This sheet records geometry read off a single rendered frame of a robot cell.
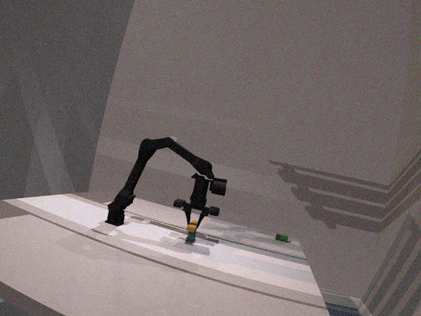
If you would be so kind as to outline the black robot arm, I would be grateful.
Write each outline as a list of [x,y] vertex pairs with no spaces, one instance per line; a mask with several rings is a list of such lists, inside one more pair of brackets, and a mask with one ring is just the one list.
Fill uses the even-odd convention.
[[200,174],[205,175],[208,179],[212,179],[207,180],[204,176],[200,176],[195,173],[193,176],[191,176],[192,178],[195,178],[195,185],[193,188],[194,190],[199,192],[207,192],[210,182],[209,190],[212,194],[225,196],[227,180],[214,177],[212,173],[212,165],[210,162],[195,156],[190,151],[175,142],[172,138],[166,137],[154,140],[145,138],[141,142],[137,161],[123,189],[119,191],[114,201],[108,204],[109,213],[107,220],[105,221],[106,223],[113,224],[115,226],[124,224],[125,214],[123,209],[126,209],[128,206],[130,206],[130,204],[133,203],[133,200],[136,197],[134,195],[134,189],[147,161],[153,156],[157,149],[162,149],[165,147],[170,148],[179,156],[183,157]]

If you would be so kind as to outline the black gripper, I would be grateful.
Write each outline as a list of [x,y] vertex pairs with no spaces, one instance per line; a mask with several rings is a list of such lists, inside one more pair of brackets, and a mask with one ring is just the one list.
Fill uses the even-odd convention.
[[206,196],[207,196],[207,192],[199,192],[199,191],[193,190],[191,203],[187,203],[184,199],[176,199],[174,201],[174,207],[180,208],[183,206],[182,211],[185,212],[188,225],[190,222],[191,208],[202,211],[199,216],[197,227],[203,220],[204,216],[208,216],[208,214],[214,215],[214,216],[219,215],[219,211],[220,211],[219,207],[214,207],[214,206],[204,207]]

